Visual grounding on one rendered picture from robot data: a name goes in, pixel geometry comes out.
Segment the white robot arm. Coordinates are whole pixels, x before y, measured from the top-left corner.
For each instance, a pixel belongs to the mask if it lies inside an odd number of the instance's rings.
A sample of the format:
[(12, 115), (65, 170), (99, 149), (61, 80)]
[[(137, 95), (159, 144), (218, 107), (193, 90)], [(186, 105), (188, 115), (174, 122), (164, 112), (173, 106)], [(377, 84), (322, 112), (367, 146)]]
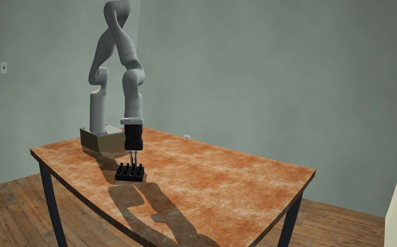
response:
[(103, 133), (106, 130), (106, 92), (109, 69), (100, 66), (111, 57), (115, 46), (121, 64), (127, 69), (123, 75), (125, 109), (142, 108), (142, 96), (139, 94), (138, 86), (144, 83), (145, 72), (137, 58), (133, 41), (122, 30), (130, 13), (129, 0), (113, 0), (104, 5), (104, 17), (109, 28), (99, 38), (89, 73), (90, 85), (101, 85), (98, 90), (90, 94), (90, 132), (93, 133)]

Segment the black knob box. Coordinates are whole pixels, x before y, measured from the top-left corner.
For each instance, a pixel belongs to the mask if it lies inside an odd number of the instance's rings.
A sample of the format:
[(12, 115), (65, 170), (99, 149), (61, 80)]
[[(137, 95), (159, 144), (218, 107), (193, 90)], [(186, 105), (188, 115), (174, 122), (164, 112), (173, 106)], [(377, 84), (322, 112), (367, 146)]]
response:
[(139, 167), (135, 167), (135, 164), (133, 164), (133, 166), (129, 166), (129, 163), (127, 163), (126, 166), (124, 166), (123, 163), (120, 163), (120, 166), (118, 167), (115, 175), (116, 180), (142, 182), (145, 172), (145, 167), (141, 167), (141, 166), (142, 164), (139, 164)]

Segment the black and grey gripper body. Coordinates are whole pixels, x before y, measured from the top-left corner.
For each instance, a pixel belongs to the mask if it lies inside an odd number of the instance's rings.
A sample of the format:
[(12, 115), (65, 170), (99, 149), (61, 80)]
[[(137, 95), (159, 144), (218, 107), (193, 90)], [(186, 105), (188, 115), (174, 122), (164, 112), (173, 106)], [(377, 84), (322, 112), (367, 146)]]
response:
[(125, 150), (141, 151), (143, 149), (141, 135), (144, 124), (142, 108), (135, 110), (125, 109), (124, 118), (120, 122), (121, 125), (124, 125), (124, 133), (126, 135)]

